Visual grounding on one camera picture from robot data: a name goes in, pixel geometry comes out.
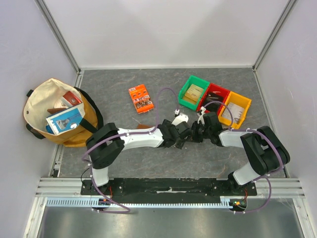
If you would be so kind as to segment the brown leather card wallet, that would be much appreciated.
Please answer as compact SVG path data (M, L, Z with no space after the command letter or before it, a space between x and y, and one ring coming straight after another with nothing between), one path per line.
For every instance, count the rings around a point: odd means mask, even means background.
M137 129L148 129L151 128L151 125L145 125L145 124L138 124Z

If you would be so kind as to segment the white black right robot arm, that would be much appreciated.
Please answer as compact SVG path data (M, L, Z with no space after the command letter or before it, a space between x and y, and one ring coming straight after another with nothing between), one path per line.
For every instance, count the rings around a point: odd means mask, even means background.
M228 175L227 189L240 194L247 184L283 169L290 154L269 126L258 129L223 128L215 113L201 115L192 124L191 141L202 143L209 139L219 147L243 148L248 162Z

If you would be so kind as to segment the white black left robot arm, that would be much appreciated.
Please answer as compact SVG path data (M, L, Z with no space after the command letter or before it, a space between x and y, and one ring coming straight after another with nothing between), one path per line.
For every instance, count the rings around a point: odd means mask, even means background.
M125 150L152 148L182 148L192 130L186 120L176 117L170 122L164 120L157 126L146 129L122 129L114 123L107 123L87 141L86 147L92 164L92 189L97 194L107 193L109 189L108 168Z

